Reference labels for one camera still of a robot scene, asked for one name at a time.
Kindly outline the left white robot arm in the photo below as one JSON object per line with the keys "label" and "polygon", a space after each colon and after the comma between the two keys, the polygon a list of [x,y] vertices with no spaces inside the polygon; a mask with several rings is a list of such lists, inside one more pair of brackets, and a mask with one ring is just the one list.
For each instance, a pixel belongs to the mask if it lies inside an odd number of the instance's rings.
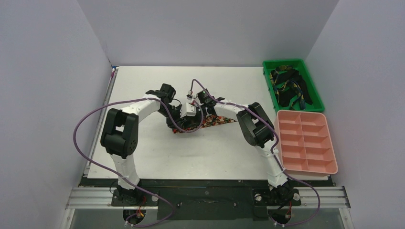
{"label": "left white robot arm", "polygon": [[107,112],[100,143],[122,175],[117,183],[118,194],[130,205],[139,204],[143,194],[135,187],[140,178],[133,155],[138,145],[139,123],[154,112],[165,117],[168,128],[181,132],[193,132],[204,122],[203,108],[197,101],[174,106],[171,103],[175,94],[175,89],[164,83],[159,90],[147,91],[141,101]]}

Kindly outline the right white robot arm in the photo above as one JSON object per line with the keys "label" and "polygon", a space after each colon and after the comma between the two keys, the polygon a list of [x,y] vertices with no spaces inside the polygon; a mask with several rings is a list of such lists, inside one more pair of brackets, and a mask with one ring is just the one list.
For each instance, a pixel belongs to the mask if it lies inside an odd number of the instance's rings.
{"label": "right white robot arm", "polygon": [[294,197],[290,178],[281,165],[276,144],[279,137],[264,109],[257,102],[241,105],[224,98],[214,98],[207,90],[196,97],[207,115],[222,116],[238,122],[246,142],[264,158],[266,178],[270,185],[269,197],[277,206],[289,204]]}

